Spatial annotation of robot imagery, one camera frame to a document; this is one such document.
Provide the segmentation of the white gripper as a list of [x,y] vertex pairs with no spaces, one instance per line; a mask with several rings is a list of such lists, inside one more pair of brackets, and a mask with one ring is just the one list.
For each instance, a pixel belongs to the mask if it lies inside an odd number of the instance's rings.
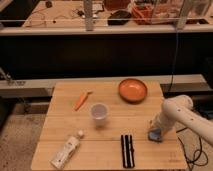
[[149,133],[155,133],[157,130],[161,131],[161,135],[167,134],[174,126],[175,121],[163,113],[157,114],[153,120],[150,121]]

